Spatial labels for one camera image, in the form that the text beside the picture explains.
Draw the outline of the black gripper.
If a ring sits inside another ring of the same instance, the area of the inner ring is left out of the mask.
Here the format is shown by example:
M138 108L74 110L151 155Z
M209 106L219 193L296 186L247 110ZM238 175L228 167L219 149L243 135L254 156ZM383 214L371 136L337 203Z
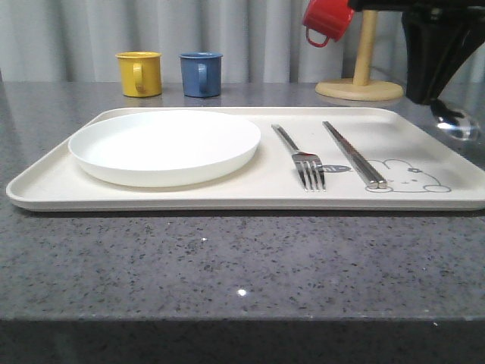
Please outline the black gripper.
M417 104L437 99L484 43L484 0L348 0L348 6L354 11L404 11L406 96ZM410 11L415 8L442 11Z

